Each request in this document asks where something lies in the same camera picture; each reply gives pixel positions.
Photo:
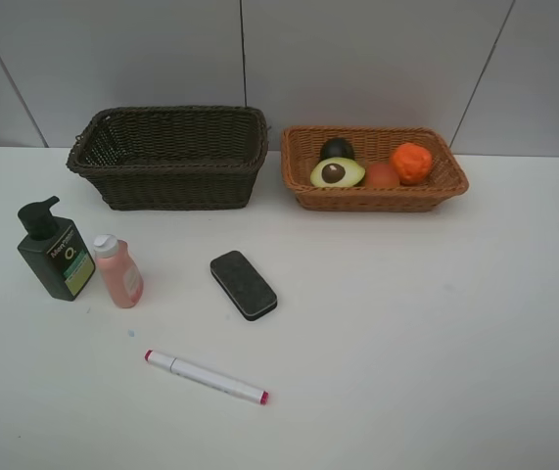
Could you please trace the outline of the light orange wicker basket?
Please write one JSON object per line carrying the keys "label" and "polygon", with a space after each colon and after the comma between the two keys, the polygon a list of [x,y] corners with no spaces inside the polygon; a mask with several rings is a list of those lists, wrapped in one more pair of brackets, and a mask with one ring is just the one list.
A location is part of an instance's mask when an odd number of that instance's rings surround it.
{"label": "light orange wicker basket", "polygon": [[[362,166],[385,162],[394,150],[413,143],[430,151],[433,167],[418,185],[396,188],[316,188],[310,174],[319,162],[323,144],[334,137],[347,139]],[[464,194],[468,179],[443,138],[426,127],[295,125],[281,139],[283,181],[299,204],[327,212],[429,212],[442,202]]]}

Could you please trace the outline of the dark green pump bottle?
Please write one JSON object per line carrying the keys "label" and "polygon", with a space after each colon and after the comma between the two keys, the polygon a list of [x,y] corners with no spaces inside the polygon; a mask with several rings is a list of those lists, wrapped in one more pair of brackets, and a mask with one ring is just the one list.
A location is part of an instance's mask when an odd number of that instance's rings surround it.
{"label": "dark green pump bottle", "polygon": [[95,263],[75,223],[51,213],[59,202],[52,196],[18,211],[26,231],[18,251],[52,298],[73,302],[92,278]]}

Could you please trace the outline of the black whiteboard eraser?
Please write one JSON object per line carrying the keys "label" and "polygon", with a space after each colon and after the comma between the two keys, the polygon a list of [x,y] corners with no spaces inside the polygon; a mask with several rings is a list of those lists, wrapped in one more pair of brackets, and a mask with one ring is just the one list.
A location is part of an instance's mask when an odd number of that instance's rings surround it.
{"label": "black whiteboard eraser", "polygon": [[256,321],[277,307],[276,293],[241,252],[213,259],[210,273],[247,321]]}

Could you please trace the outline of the halved avocado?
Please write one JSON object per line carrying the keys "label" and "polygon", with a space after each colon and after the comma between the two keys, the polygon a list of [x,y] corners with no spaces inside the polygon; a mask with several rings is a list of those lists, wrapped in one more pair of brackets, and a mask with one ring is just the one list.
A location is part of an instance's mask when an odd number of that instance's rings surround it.
{"label": "halved avocado", "polygon": [[320,161],[310,174],[310,182],[317,188],[350,188],[365,176],[366,170],[355,160],[329,158]]}

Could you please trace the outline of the orange-red peach fruit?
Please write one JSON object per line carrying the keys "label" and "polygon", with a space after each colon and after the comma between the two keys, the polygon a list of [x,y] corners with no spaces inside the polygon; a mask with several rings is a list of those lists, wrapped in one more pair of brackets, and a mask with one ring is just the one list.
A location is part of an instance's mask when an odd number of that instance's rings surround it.
{"label": "orange-red peach fruit", "polygon": [[369,188],[390,189],[400,185],[396,170],[388,163],[374,163],[365,170],[363,185]]}

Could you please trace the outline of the pink lotion bottle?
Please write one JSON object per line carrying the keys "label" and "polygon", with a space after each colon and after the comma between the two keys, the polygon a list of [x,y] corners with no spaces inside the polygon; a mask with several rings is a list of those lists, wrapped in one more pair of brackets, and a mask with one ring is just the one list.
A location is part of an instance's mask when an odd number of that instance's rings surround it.
{"label": "pink lotion bottle", "polygon": [[95,237],[93,250],[96,266],[111,299],[120,308],[131,308],[140,301],[144,281],[132,259],[128,244],[112,234]]}

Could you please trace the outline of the white pink-capped marker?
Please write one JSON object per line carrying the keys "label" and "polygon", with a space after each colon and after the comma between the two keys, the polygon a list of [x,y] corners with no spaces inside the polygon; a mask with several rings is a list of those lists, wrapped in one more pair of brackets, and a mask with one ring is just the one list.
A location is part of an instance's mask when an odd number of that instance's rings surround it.
{"label": "white pink-capped marker", "polygon": [[202,384],[226,395],[259,405],[267,405],[268,403],[269,392],[264,388],[211,371],[179,357],[170,356],[155,350],[147,350],[144,359],[147,363],[170,374]]}

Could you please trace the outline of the dark mangosteen fruit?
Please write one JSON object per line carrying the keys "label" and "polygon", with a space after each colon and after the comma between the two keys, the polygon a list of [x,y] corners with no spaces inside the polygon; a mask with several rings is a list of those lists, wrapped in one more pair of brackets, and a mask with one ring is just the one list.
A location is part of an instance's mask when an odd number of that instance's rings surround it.
{"label": "dark mangosteen fruit", "polygon": [[319,160],[332,158],[355,159],[354,148],[349,140],[343,137],[334,137],[327,140],[319,151]]}

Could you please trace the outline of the dark brown wicker basket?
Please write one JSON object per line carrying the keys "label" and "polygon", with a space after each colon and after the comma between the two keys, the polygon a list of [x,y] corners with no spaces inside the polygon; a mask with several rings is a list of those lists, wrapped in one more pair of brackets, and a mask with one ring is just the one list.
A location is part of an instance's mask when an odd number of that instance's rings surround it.
{"label": "dark brown wicker basket", "polygon": [[252,107],[120,107],[96,114],[76,137],[68,169],[116,211],[245,207],[268,150]]}

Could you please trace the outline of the orange tangerine fruit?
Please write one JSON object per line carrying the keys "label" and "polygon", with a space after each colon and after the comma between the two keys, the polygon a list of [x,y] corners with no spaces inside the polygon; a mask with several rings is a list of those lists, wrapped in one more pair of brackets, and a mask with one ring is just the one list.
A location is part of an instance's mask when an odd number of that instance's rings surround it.
{"label": "orange tangerine fruit", "polygon": [[418,185],[430,174],[433,156],[425,147],[414,143],[403,143],[393,151],[389,162],[402,184]]}

